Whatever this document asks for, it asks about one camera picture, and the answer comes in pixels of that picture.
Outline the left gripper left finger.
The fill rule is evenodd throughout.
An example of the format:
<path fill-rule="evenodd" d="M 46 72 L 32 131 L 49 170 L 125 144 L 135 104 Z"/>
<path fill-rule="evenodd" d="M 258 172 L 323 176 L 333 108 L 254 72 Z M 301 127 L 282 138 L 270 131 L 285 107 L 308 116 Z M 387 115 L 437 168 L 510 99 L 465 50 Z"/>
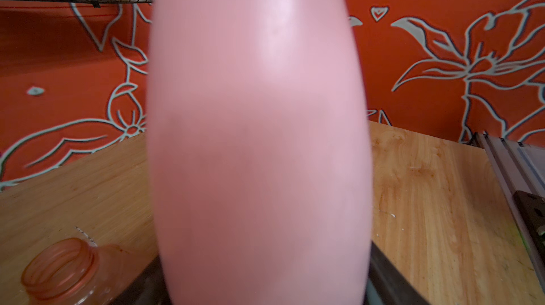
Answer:
<path fill-rule="evenodd" d="M 110 305 L 170 305 L 170 297 L 157 255 Z"/>

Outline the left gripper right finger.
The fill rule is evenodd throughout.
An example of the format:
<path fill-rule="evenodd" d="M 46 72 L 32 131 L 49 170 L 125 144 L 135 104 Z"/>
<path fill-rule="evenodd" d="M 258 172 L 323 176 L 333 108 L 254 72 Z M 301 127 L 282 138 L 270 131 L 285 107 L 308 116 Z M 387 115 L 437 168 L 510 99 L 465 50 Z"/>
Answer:
<path fill-rule="evenodd" d="M 372 243 L 365 305 L 422 304 L 429 302 L 407 281 L 380 248 Z"/>

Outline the opaque pink spray bottle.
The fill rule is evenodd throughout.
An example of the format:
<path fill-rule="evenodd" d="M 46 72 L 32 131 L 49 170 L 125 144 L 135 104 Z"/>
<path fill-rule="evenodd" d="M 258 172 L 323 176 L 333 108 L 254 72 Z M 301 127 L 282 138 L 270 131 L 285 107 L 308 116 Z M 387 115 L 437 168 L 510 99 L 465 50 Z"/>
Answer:
<path fill-rule="evenodd" d="M 153 220 L 174 304 L 361 304 L 373 164 L 345 0 L 154 0 Z"/>

